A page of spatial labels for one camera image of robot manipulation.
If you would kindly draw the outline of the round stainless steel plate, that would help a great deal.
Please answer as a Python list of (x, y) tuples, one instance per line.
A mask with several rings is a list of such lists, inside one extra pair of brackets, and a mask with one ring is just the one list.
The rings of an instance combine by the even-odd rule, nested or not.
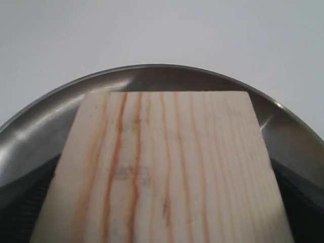
[(1, 126), (1, 242), (29, 242), (79, 103), (91, 91), (246, 91), (295, 242), (323, 242), (323, 140), (261, 91), (204, 69), (145, 64), (79, 78)]

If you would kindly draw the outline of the light wooden block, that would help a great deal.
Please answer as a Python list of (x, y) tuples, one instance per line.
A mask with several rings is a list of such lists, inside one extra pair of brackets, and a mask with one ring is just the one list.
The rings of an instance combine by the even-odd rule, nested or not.
[(94, 92), (32, 242), (293, 242), (246, 92)]

